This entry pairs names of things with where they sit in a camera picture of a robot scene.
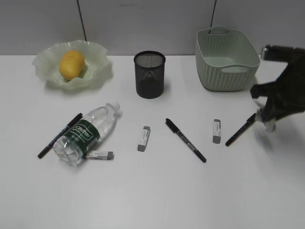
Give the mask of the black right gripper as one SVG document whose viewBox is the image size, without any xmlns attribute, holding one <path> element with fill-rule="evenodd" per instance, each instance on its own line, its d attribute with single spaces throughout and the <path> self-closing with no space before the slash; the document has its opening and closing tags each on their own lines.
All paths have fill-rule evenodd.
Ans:
<svg viewBox="0 0 305 229">
<path fill-rule="evenodd" d="M 269 83 L 254 84 L 250 89 L 252 99 L 267 97 L 265 104 L 257 101 L 256 120 L 278 121 L 286 116 L 305 111 L 305 50 L 304 48 L 266 45 L 262 59 L 285 62 L 286 68 Z"/>
</svg>

